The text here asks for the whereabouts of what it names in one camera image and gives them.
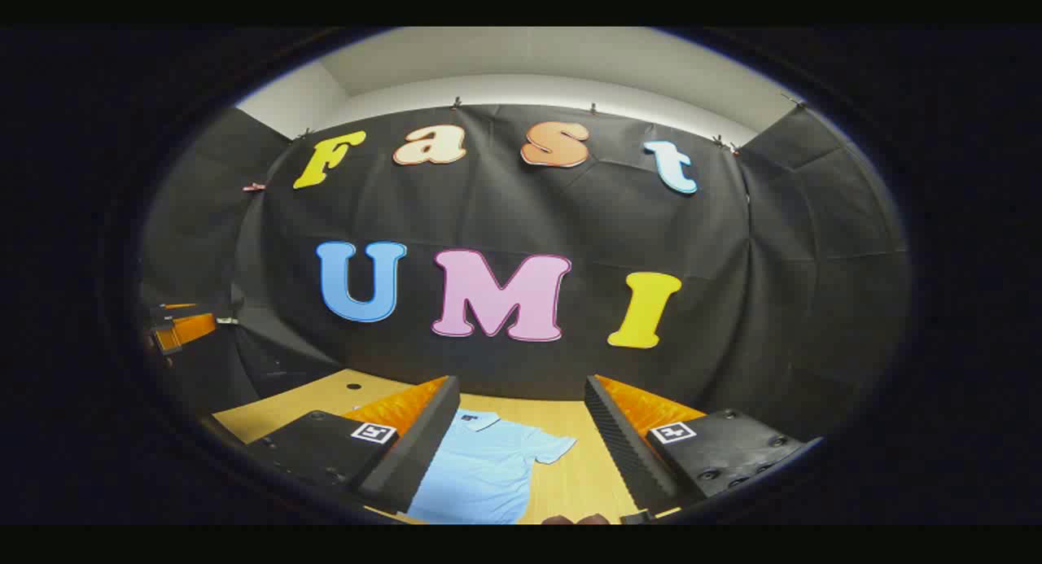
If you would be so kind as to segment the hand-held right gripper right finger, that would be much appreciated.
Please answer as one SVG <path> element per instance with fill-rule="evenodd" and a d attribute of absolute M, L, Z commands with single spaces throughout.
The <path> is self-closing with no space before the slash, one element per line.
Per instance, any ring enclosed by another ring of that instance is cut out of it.
<path fill-rule="evenodd" d="M 584 403 L 641 516 L 730 501 L 788 475 L 824 442 L 743 409 L 704 413 L 601 375 L 585 379 Z"/>

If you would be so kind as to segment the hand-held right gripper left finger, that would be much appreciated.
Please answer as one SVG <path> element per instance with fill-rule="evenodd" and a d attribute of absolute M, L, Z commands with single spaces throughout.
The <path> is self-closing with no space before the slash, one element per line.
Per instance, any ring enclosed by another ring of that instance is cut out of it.
<path fill-rule="evenodd" d="M 405 512 L 457 409 L 458 376 L 442 376 L 343 415 L 312 409 L 245 450 L 328 500 Z"/>

